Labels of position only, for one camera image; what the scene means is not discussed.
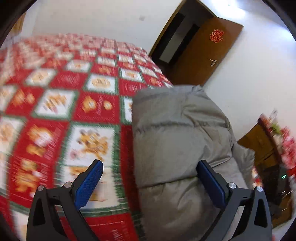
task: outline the bed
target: bed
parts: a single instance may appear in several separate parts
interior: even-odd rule
[[[73,181],[94,159],[104,174],[81,209],[101,241],[145,240],[133,176],[132,99],[172,87],[147,52],[81,34],[36,36],[0,52],[0,211],[26,240],[39,185]],[[67,236],[75,240],[62,210]]]

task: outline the bolt head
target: bolt head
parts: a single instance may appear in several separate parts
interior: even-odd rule
[[[38,191],[42,191],[44,189],[44,186],[43,185],[40,185],[39,187],[37,187],[37,190]]]
[[[257,186],[256,189],[257,189],[258,192],[262,192],[263,191],[263,188],[261,186]]]
[[[65,184],[64,184],[64,187],[65,188],[70,188],[72,186],[72,182],[66,182]]]
[[[235,183],[228,183],[228,186],[231,188],[231,189],[235,189],[237,187],[237,185]]]

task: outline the wooden door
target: wooden door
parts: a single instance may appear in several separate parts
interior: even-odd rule
[[[168,75],[171,82],[203,85],[223,60],[242,28],[242,25],[222,18],[207,20],[172,67]]]

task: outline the doorway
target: doorway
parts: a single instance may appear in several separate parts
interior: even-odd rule
[[[173,84],[203,85],[243,26],[217,18],[198,0],[176,9],[150,56]]]

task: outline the patterned bedspread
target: patterned bedspread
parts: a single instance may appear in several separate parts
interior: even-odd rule
[[[101,241],[144,240],[131,97],[172,86],[145,50],[87,35],[37,36],[0,52],[0,63],[0,211],[17,236],[26,240],[39,185],[73,181],[100,159],[104,173],[83,216]]]

